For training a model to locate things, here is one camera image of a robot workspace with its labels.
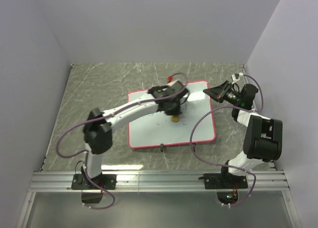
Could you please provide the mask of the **yellow bone-shaped eraser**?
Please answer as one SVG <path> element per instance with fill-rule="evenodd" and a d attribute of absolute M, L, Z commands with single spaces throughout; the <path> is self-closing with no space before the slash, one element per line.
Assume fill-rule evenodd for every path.
<path fill-rule="evenodd" d="M 179 121 L 179 116 L 172 116 L 171 117 L 171 121 L 173 121 L 173 122 L 178 122 Z"/>

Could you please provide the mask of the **pink framed whiteboard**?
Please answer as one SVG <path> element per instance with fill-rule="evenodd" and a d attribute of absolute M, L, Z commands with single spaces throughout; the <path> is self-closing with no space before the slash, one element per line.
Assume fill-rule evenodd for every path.
<path fill-rule="evenodd" d="M 212 110 L 210 97 L 203 93 L 209 87 L 207 81 L 188 83 L 190 96 L 181 105 L 179 120 L 174 122 L 164 112 L 143 116 L 128 125 L 128 144 L 132 149 L 159 147 L 161 145 L 185 145 L 199 119 Z"/>

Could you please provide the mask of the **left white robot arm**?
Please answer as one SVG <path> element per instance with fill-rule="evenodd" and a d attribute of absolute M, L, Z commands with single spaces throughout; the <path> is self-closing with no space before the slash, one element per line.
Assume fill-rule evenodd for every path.
<path fill-rule="evenodd" d="M 122 106 L 108 111 L 94 109 L 83 128 L 87 157 L 81 168 L 83 184 L 97 188 L 102 181 L 101 160 L 113 145 L 113 134 L 123 126 L 149 114 L 163 112 L 179 116 L 181 105 L 190 95 L 188 88 L 175 80 L 163 86 L 154 86 L 146 93 Z"/>

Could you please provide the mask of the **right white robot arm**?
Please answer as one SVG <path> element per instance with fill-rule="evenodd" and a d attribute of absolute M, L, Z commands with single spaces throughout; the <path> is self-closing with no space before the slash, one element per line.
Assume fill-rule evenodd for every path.
<path fill-rule="evenodd" d="M 255 166 L 278 160 L 282 153 L 283 122 L 252 112 L 253 101 L 260 90 L 253 84 L 245 84 L 240 91 L 234 90 L 229 81 L 203 90 L 218 103 L 226 101 L 235 106 L 232 118 L 246 126 L 243 149 L 235 158 L 228 160 L 220 173 L 204 174 L 205 184 L 213 189 L 247 188 L 246 173 L 239 168 L 252 170 Z"/>

